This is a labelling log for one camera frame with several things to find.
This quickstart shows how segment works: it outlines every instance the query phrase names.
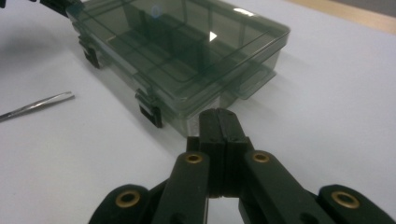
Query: table surface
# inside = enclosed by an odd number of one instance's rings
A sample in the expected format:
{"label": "table surface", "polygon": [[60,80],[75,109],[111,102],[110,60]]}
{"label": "table surface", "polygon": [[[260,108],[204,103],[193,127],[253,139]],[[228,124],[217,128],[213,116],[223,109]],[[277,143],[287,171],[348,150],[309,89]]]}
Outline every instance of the table surface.
{"label": "table surface", "polygon": [[[396,36],[287,1],[228,2],[291,29],[277,76],[229,108],[255,148],[312,192],[349,186],[396,218]],[[0,30],[0,113],[76,95],[0,123],[2,224],[88,223],[114,188],[170,175],[186,139],[156,129],[131,89],[85,60],[68,19],[8,1]],[[243,223],[237,200],[211,200],[208,223]]]}

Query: bolt hole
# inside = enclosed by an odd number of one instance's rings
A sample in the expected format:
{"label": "bolt hole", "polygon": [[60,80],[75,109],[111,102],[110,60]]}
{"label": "bolt hole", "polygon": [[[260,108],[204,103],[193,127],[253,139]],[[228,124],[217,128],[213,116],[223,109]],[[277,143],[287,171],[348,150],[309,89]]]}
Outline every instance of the bolt hole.
{"label": "bolt hole", "polygon": [[135,198],[135,196],[134,196],[133,194],[125,194],[124,196],[121,197],[121,200],[122,200],[124,203],[128,203],[128,202],[133,201],[134,198]]}
{"label": "bolt hole", "polygon": [[361,206],[361,203],[359,203],[359,200],[356,197],[343,191],[333,192],[332,199],[346,208],[354,209]]}
{"label": "bolt hole", "polygon": [[188,155],[186,160],[189,163],[198,163],[202,161],[202,157],[196,154],[192,154],[192,155]]}
{"label": "bolt hole", "polygon": [[255,153],[253,159],[257,162],[268,162],[270,158],[262,152]]}
{"label": "bolt hole", "polygon": [[134,189],[125,190],[116,199],[116,205],[120,208],[135,206],[140,200],[140,194]]}
{"label": "bolt hole", "polygon": [[308,213],[301,213],[300,220],[304,224],[319,224],[318,220],[314,216]]}

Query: white surface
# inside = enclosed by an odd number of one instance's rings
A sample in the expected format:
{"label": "white surface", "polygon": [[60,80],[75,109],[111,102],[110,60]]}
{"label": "white surface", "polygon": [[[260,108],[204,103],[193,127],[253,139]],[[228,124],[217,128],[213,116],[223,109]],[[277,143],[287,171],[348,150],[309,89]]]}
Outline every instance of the white surface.
{"label": "white surface", "polygon": [[[273,78],[230,109],[257,149],[306,188],[342,184],[396,218],[396,36],[284,1],[229,0],[287,24]],[[114,188],[170,175],[186,140],[157,130],[134,93],[85,60],[69,20],[26,0],[0,10],[0,113],[63,91],[54,107],[0,123],[0,223],[88,223]],[[242,223],[212,200],[209,224]]]}

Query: metal tweezers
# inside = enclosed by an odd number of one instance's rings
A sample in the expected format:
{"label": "metal tweezers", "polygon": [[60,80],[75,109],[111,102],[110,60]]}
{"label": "metal tweezers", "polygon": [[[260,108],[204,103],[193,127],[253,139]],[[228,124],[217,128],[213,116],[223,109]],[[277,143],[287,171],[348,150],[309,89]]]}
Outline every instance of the metal tweezers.
{"label": "metal tweezers", "polygon": [[38,108],[43,108],[44,106],[47,105],[53,105],[55,103],[60,103],[62,101],[71,99],[74,97],[74,94],[71,91],[67,91],[58,95],[51,96],[46,99],[39,100],[37,102],[34,102],[32,104],[26,105],[24,107],[21,107],[19,109],[16,109],[14,111],[8,112],[4,115],[0,115],[0,122],[6,120],[6,119],[11,119],[15,118],[19,115],[32,112],[33,110],[36,110]]}

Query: clear plastic box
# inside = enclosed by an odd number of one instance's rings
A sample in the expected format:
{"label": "clear plastic box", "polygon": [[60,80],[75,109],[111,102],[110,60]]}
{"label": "clear plastic box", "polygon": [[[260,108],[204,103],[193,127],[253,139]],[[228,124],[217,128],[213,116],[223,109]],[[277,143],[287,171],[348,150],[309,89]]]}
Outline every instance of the clear plastic box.
{"label": "clear plastic box", "polygon": [[91,0],[67,13],[87,59],[121,75],[154,124],[183,135],[197,133],[201,111],[269,81],[290,31],[211,0]]}

